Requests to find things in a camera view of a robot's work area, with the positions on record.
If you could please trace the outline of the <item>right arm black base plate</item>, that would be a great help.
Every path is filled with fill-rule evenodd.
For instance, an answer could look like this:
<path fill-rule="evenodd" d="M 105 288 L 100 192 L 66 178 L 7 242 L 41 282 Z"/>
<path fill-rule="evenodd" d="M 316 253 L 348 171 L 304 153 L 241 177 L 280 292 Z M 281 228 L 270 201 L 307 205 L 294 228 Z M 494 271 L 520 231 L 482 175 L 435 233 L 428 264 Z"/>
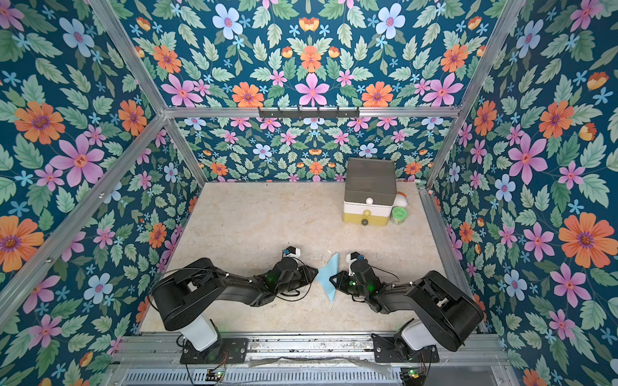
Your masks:
<path fill-rule="evenodd" d="M 415 350 L 408 347 L 401 338 L 371 334 L 374 360 L 377 363 L 438 363 L 436 346 Z"/>

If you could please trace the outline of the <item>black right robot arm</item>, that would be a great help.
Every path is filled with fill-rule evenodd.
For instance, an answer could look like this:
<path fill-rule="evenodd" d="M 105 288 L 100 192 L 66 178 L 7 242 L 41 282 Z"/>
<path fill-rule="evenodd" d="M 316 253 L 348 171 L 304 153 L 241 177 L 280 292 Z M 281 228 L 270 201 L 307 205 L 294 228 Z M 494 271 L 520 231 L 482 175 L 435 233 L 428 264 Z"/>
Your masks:
<path fill-rule="evenodd" d="M 478 304 L 435 270 L 416 281 L 387 284 L 366 259 L 353 253 L 349 269 L 329 281 L 336 290 L 359 298 L 375 313 L 414 312 L 416 317 L 395 334 L 396 344 L 413 351 L 440 345 L 456 352 L 484 321 Z"/>

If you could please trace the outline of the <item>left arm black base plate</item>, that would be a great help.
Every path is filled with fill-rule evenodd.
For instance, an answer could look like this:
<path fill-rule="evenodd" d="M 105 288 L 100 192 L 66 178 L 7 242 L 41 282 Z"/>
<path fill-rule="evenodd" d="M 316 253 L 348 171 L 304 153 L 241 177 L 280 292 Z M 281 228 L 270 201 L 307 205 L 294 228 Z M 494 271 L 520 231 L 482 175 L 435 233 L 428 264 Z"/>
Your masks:
<path fill-rule="evenodd" d="M 197 350 L 188 340 L 183 343 L 180 363 L 198 364 L 239 364 L 244 363 L 248 351 L 248 339 L 223 338 L 202 351 Z"/>

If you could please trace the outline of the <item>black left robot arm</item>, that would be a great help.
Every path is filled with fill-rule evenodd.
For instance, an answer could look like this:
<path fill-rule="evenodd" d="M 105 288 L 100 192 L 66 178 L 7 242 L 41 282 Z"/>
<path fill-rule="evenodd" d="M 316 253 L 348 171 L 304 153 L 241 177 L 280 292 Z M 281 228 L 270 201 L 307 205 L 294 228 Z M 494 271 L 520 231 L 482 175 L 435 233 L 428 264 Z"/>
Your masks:
<path fill-rule="evenodd" d="M 220 343 L 220 332 L 204 312 L 216 301 L 264 307 L 276 299 L 290 301 L 292 293 L 310 288 L 319 270 L 294 254 L 283 257 L 266 273 L 243 277 L 216 267 L 203 257 L 160 279 L 151 301 L 166 331 L 177 331 L 198 352 Z"/>

